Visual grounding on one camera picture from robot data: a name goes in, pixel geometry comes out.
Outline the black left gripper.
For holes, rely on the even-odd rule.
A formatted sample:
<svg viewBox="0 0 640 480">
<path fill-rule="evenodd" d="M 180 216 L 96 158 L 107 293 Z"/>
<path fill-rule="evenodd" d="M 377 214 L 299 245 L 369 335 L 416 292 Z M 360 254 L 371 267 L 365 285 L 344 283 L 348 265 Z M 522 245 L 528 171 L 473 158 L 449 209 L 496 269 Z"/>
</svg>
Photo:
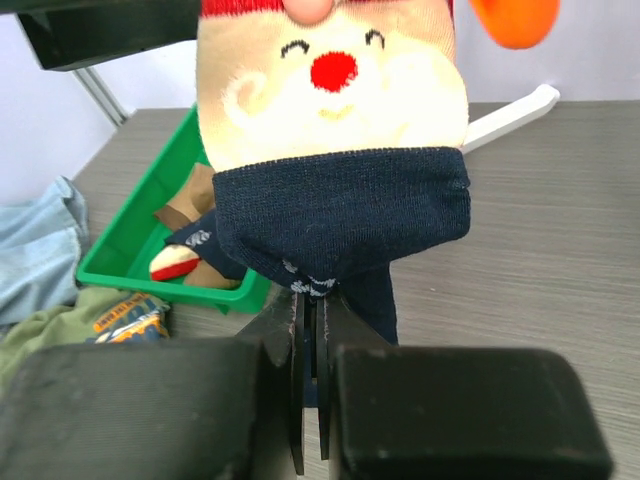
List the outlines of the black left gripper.
<svg viewBox="0 0 640 480">
<path fill-rule="evenodd" d="M 75 70 L 193 40 L 198 1 L 19 1 L 17 19 L 45 70 Z"/>
</svg>

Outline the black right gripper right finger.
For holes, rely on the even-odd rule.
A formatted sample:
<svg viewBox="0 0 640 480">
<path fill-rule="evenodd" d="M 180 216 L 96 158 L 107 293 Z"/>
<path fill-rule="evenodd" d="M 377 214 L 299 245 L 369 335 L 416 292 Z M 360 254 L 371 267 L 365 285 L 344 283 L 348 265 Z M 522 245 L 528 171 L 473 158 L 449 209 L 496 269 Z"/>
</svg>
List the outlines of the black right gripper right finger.
<svg viewBox="0 0 640 480">
<path fill-rule="evenodd" d="M 608 479 L 581 379 L 539 348 L 392 346 L 315 307 L 321 456 L 334 479 Z"/>
</svg>

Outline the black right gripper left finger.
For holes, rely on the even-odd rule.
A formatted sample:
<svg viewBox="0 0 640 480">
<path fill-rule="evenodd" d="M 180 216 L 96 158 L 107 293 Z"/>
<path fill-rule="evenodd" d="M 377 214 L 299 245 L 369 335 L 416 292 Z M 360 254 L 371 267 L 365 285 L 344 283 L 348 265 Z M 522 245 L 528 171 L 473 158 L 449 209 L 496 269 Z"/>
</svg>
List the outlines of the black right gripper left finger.
<svg viewBox="0 0 640 480">
<path fill-rule="evenodd" d="M 1 402 L 5 479 L 294 479 L 304 471 L 303 300 L 231 337 L 32 354 Z"/>
</svg>

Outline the navy santa sock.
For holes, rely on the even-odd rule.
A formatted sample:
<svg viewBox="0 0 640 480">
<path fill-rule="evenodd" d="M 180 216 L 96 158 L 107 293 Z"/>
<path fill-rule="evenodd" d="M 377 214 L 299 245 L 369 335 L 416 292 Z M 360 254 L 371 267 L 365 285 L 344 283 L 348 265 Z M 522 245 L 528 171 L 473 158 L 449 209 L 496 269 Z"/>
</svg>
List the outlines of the navy santa sock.
<svg viewBox="0 0 640 480">
<path fill-rule="evenodd" d="M 217 234 L 216 209 L 212 209 L 164 240 L 163 249 L 151 260 L 153 281 L 185 277 L 185 285 L 233 289 L 247 268 L 222 249 Z"/>
<path fill-rule="evenodd" d="M 470 228 L 449 4 L 337 1 L 304 26 L 280 1 L 205 1 L 196 84 L 221 249 L 395 343 L 391 263 Z"/>
</svg>

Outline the tan sock brown cuff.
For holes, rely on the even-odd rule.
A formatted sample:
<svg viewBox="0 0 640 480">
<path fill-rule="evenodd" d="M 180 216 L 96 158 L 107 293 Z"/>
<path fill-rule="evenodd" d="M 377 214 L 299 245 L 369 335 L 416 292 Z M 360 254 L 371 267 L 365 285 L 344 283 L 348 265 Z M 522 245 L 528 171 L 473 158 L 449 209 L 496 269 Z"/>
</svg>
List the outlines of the tan sock brown cuff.
<svg viewBox="0 0 640 480">
<path fill-rule="evenodd" d="M 196 163 L 183 186 L 164 206 L 154 212 L 154 217 L 171 232 L 198 220 L 215 207 L 213 175 L 212 167 Z M 162 267 L 159 273 L 151 274 L 155 281 L 181 277 L 186 286 L 221 290 L 236 289 L 241 283 L 240 280 L 225 278 L 200 259 L 189 259 L 185 265 Z"/>
</svg>

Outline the orange clothespin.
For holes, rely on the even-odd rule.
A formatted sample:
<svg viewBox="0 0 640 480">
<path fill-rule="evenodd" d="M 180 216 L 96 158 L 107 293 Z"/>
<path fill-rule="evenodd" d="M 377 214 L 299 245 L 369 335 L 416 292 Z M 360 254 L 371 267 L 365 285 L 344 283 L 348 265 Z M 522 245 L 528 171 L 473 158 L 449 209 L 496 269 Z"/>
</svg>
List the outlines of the orange clothespin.
<svg viewBox="0 0 640 480">
<path fill-rule="evenodd" d="M 560 10 L 559 0 L 471 0 L 470 4 L 494 42 L 512 50 L 542 42 Z"/>
</svg>

